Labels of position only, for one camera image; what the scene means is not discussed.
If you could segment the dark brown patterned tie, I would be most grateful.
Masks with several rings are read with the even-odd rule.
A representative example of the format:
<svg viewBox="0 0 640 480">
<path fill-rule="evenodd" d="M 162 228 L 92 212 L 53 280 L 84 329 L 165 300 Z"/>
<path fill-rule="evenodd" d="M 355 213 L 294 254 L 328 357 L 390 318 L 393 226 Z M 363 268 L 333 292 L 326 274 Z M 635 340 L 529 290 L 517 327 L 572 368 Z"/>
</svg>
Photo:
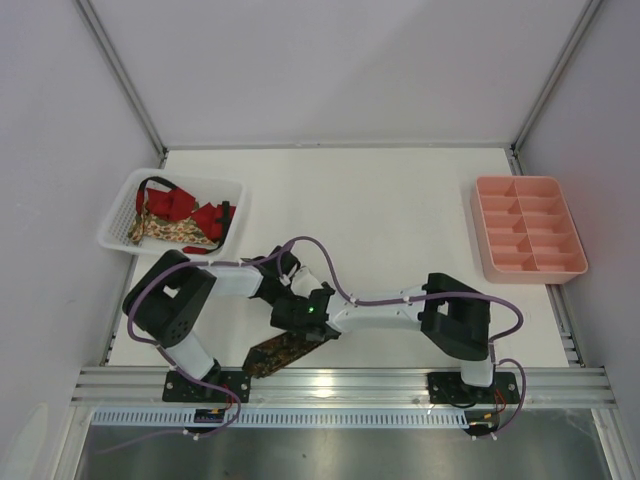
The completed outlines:
<svg viewBox="0 0 640 480">
<path fill-rule="evenodd" d="M 325 343 L 327 340 L 308 340 L 305 336 L 285 332 L 251 347 L 242 370 L 252 378 L 266 378 Z"/>
</svg>

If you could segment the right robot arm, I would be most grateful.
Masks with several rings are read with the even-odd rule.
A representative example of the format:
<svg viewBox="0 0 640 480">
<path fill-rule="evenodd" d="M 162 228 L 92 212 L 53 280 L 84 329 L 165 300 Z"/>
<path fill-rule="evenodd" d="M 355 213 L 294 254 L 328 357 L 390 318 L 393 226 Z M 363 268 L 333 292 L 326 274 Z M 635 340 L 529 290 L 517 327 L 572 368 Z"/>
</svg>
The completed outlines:
<svg viewBox="0 0 640 480">
<path fill-rule="evenodd" d="M 430 274 L 424 285 L 363 298 L 342 297 L 324 283 L 276 300 L 270 318 L 275 328 L 317 341 L 365 329 L 419 332 L 459 360 L 462 382 L 478 388 L 494 380 L 490 322 L 490 301 L 443 273 Z"/>
</svg>

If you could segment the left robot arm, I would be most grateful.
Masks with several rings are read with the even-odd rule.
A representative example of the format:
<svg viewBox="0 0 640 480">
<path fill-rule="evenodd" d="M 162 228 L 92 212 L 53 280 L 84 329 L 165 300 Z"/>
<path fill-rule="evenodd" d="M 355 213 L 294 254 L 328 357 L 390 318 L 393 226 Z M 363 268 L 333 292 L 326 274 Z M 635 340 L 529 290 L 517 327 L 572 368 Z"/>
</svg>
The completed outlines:
<svg viewBox="0 0 640 480">
<path fill-rule="evenodd" d="M 157 350 L 178 375 L 206 398 L 227 387 L 217 359 L 207 353 L 194 326 L 212 297 L 259 299 L 273 307 L 299 299 L 278 275 L 297 274 L 300 261 L 284 248 L 267 257 L 234 262 L 193 261 L 178 250 L 164 253 L 129 291 L 122 304 L 129 337 Z"/>
</svg>

